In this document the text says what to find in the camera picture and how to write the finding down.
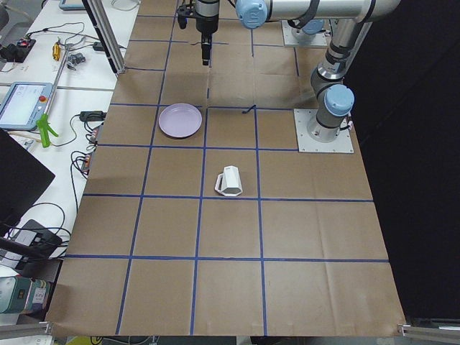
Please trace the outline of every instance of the computer screen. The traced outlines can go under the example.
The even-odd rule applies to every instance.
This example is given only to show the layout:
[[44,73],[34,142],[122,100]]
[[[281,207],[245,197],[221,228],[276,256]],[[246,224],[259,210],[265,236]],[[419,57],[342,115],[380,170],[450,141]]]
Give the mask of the computer screen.
[[0,236],[16,225],[54,179],[41,162],[0,129]]

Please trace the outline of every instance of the metal base plate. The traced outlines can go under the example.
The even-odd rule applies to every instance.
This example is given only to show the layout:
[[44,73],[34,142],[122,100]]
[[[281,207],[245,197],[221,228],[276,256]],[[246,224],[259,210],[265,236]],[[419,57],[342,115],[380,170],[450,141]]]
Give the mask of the metal base plate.
[[307,48],[324,48],[328,46],[324,32],[315,35],[310,42],[299,42],[293,36],[293,28],[289,26],[288,21],[282,20],[282,37],[285,40],[285,47],[307,47]]
[[307,131],[307,123],[316,116],[318,109],[294,109],[295,132],[299,152],[313,153],[354,153],[348,129],[340,131],[339,136],[333,142],[323,143],[312,138]]

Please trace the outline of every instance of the pink plate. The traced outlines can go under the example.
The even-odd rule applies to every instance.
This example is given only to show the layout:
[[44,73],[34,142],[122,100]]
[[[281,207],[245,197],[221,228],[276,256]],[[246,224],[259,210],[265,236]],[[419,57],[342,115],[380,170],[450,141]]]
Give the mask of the pink plate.
[[190,104],[173,104],[161,112],[159,125],[170,137],[186,138],[200,129],[201,113]]

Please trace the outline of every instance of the green clamp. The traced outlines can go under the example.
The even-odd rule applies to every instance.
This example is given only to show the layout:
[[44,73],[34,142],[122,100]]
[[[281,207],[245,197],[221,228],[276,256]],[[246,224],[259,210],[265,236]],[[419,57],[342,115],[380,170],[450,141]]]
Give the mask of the green clamp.
[[49,147],[50,146],[50,135],[48,132],[51,132],[52,135],[55,137],[59,137],[59,134],[52,130],[50,123],[48,122],[48,115],[43,114],[37,120],[37,127],[40,131],[40,137],[42,138],[42,146]]

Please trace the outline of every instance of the tablet screen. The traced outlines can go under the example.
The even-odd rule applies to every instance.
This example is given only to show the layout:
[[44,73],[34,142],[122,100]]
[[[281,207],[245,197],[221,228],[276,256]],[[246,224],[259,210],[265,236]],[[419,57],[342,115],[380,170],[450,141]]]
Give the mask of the tablet screen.
[[44,85],[16,85],[0,114],[0,125],[27,124],[44,88]]

